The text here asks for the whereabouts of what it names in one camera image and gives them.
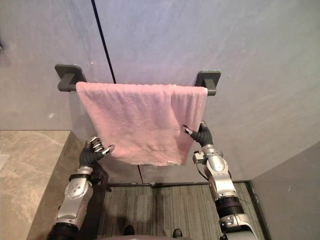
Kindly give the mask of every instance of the black vertical line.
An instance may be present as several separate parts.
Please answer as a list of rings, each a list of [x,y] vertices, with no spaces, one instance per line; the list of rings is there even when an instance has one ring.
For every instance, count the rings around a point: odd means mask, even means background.
[[[111,65],[111,61],[110,61],[109,53],[108,53],[108,50],[107,50],[107,45],[106,45],[104,33],[102,32],[102,28],[101,28],[101,24],[100,24],[100,20],[99,20],[99,16],[98,16],[98,11],[97,11],[95,0],[91,0],[91,3],[92,3],[93,11],[94,11],[96,24],[98,25],[98,29],[99,29],[102,45],[103,45],[103,48],[104,48],[105,56],[106,56],[106,59],[108,61],[109,68],[110,68],[110,71],[111,71],[113,83],[116,84],[116,78],[115,78],[114,70],[113,70],[112,65]]]
[[[140,166],[138,165],[138,170],[139,170],[139,174],[140,174],[140,178],[141,178],[141,182],[142,184],[144,183],[144,180],[142,179],[142,175],[141,175],[141,171],[140,171]]]

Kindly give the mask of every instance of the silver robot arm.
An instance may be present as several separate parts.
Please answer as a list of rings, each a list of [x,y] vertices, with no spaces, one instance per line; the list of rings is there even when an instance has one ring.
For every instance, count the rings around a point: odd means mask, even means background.
[[[220,218],[219,225],[223,233],[220,239],[257,240],[257,235],[238,199],[229,173],[228,163],[223,158],[223,153],[216,150],[206,123],[201,121],[198,132],[185,125],[183,127],[184,132],[200,143],[202,147],[202,152],[194,152],[193,162],[204,165],[209,190]]]
[[[76,174],[69,178],[69,184],[64,191],[64,200],[47,240],[73,240],[80,230],[88,203],[93,195],[94,164],[102,157],[111,153],[115,146],[103,147],[99,137],[89,139],[80,154],[79,168]]]

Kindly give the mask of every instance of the marble countertop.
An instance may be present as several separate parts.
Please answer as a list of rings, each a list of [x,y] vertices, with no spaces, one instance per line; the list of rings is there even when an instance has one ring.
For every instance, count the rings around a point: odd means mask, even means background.
[[[25,240],[70,131],[0,131],[0,239]]]

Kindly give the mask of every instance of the towel rack bracket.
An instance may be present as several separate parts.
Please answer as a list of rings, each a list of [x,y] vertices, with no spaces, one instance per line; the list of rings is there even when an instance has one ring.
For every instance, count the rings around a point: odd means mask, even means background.
[[[196,76],[195,86],[208,89],[208,96],[214,96],[217,92],[217,85],[220,79],[220,71],[200,71]]]
[[[87,81],[81,67],[78,65],[57,64],[54,69],[60,77],[58,89],[61,92],[76,91],[77,82]]]

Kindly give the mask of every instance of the shoe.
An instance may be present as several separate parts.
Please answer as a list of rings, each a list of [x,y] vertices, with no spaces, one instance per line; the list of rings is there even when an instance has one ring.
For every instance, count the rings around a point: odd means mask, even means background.
[[[179,228],[175,229],[175,230],[173,231],[172,237],[173,237],[174,239],[176,239],[176,238],[178,238],[178,237],[182,237],[182,231],[181,231]]]
[[[124,236],[128,236],[128,235],[135,235],[135,229],[132,225],[128,225],[125,227],[124,231],[123,231],[123,235]]]

